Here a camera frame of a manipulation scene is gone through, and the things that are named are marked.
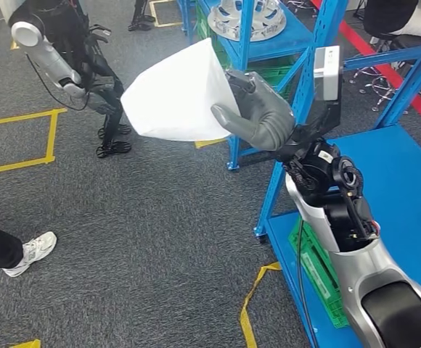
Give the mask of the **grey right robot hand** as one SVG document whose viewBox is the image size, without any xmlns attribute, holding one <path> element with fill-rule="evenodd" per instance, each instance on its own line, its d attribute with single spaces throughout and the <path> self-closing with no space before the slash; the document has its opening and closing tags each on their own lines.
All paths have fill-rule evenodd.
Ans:
<svg viewBox="0 0 421 348">
<path fill-rule="evenodd" d="M 283 147 L 293 133 L 295 121 L 290 105 L 257 72 L 226 70 L 225 76 L 239 113 L 213 104 L 211 112 L 220 126 L 268 152 Z"/>
</svg>

